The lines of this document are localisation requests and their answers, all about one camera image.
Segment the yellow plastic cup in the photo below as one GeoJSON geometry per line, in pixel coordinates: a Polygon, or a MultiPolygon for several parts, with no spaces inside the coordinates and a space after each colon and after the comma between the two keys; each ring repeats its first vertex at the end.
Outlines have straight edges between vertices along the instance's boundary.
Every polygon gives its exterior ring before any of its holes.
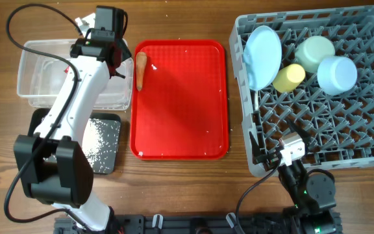
{"type": "Polygon", "coordinates": [[[306,72],[299,64],[291,64],[279,70],[273,80],[273,87],[278,92],[291,92],[305,79],[306,72]]]}

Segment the white plastic spoon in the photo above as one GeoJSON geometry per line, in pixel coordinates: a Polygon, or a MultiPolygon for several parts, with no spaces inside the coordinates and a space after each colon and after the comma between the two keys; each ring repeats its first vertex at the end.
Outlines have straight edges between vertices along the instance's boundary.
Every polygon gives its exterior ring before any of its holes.
{"type": "Polygon", "coordinates": [[[259,100],[258,100],[258,91],[254,91],[254,112],[259,111],[259,100]]]}

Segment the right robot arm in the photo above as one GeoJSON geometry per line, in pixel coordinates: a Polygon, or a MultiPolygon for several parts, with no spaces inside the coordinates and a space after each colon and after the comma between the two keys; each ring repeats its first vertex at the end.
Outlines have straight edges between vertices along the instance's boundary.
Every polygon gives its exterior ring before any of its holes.
{"type": "Polygon", "coordinates": [[[333,212],[336,207],[334,176],[327,170],[306,170],[302,158],[308,154],[311,136],[290,119],[286,119],[290,133],[280,138],[280,145],[272,153],[262,153],[255,139],[253,162],[262,164],[268,173],[279,174],[281,185],[293,201],[280,216],[287,233],[341,233],[340,215],[333,212]]]}

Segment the light blue plate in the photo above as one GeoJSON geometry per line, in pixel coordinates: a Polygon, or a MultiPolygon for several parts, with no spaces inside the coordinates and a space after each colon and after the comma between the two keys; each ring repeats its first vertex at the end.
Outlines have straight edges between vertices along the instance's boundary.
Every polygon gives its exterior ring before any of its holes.
{"type": "Polygon", "coordinates": [[[254,91],[269,86],[279,72],[282,47],[278,34],[268,26],[257,27],[243,51],[249,88],[254,91]]]}

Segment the mint green bowl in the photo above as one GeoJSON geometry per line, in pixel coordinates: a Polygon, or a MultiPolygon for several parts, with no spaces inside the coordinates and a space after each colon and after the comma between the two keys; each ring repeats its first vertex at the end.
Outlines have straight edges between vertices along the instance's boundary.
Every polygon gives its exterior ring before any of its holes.
{"type": "Polygon", "coordinates": [[[333,43],[323,36],[311,36],[295,49],[295,58],[309,73],[316,73],[321,61],[334,55],[333,43]]]}

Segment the light blue bowl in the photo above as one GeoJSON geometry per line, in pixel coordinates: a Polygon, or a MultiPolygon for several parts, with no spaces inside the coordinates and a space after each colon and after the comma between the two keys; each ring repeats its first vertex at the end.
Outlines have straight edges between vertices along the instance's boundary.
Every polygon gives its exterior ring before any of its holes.
{"type": "Polygon", "coordinates": [[[355,63],[347,57],[331,56],[321,61],[317,78],[324,93],[336,96],[349,91],[358,77],[355,63]]]}

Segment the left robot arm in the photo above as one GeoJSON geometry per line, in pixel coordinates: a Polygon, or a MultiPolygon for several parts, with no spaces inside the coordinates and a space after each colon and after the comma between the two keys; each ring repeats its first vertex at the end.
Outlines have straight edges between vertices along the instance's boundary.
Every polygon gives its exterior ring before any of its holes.
{"type": "Polygon", "coordinates": [[[52,213],[65,212],[83,232],[119,233],[113,208],[93,192],[94,173],[82,150],[86,124],[99,94],[117,68],[131,57],[123,39],[114,41],[79,38],[67,64],[69,72],[44,120],[30,135],[14,143],[18,174],[6,194],[4,212],[13,222],[9,203],[17,183],[28,198],[52,205],[52,213]]]}

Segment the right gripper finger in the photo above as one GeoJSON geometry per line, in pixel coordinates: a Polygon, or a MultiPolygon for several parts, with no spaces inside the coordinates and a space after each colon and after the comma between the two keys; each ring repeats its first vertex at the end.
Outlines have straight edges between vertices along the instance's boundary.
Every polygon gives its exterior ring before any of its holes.
{"type": "Polygon", "coordinates": [[[291,132],[296,132],[303,140],[304,143],[310,142],[310,135],[301,127],[296,125],[293,121],[287,119],[287,124],[291,130],[291,132]]]}
{"type": "Polygon", "coordinates": [[[252,150],[252,161],[253,161],[253,164],[259,164],[259,156],[260,156],[260,148],[259,148],[259,145],[258,145],[258,142],[256,141],[254,135],[252,134],[252,132],[249,133],[249,138],[250,138],[250,141],[251,141],[251,150],[252,150]]]}

